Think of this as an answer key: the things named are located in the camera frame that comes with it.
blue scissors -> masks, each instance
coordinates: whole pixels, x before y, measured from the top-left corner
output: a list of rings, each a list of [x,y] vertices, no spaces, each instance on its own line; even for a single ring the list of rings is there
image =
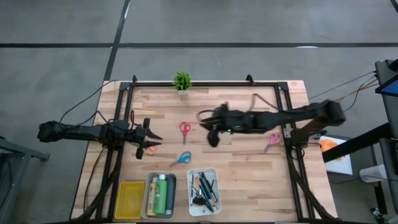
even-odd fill
[[[175,166],[180,163],[189,163],[191,162],[192,153],[189,151],[183,152],[177,161],[170,164],[170,167]]]

plant pot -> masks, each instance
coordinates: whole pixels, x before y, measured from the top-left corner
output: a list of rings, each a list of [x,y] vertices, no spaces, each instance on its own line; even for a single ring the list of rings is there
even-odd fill
[[[187,95],[187,94],[189,94],[189,90],[178,90],[177,93],[179,95]]]

green bottle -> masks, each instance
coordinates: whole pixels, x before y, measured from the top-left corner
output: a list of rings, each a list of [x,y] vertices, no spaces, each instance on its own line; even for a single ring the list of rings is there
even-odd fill
[[[155,213],[164,214],[166,210],[167,181],[166,175],[160,174],[156,182]]]

red scissors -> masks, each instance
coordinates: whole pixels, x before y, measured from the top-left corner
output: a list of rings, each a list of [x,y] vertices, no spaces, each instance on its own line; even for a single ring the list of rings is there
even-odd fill
[[[184,135],[183,143],[185,144],[187,141],[187,134],[191,130],[191,124],[188,124],[187,122],[181,122],[180,129],[182,134]]]

small green plant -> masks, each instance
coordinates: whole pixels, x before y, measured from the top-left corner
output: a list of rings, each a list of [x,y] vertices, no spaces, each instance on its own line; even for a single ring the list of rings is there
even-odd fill
[[[188,72],[177,72],[174,77],[174,87],[176,90],[188,90],[192,86],[191,77]]]

